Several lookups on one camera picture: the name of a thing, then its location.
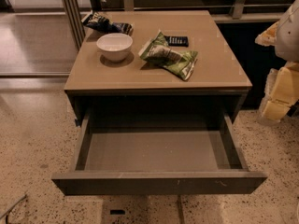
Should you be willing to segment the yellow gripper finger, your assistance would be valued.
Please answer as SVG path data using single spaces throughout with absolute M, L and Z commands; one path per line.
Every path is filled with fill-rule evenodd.
M 281 104 L 262 99 L 258 109 L 258 122 L 262 125 L 276 125 L 286 116 L 290 109 Z
M 255 38 L 255 43 L 261 46 L 275 46 L 277 40 L 278 22 L 273 23 Z

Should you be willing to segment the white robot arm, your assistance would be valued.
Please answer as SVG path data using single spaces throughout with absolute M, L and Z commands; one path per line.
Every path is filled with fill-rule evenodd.
M 255 43 L 273 46 L 276 56 L 286 61 L 278 70 L 270 70 L 258 110 L 261 124 L 275 125 L 299 100 L 299 0 L 292 3 L 279 21 L 259 34 Z

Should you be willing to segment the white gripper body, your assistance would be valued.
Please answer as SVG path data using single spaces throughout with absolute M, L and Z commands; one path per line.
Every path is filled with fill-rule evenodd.
M 286 62 L 279 70 L 272 68 L 264 93 L 273 102 L 294 105 L 299 100 L 299 63 Z

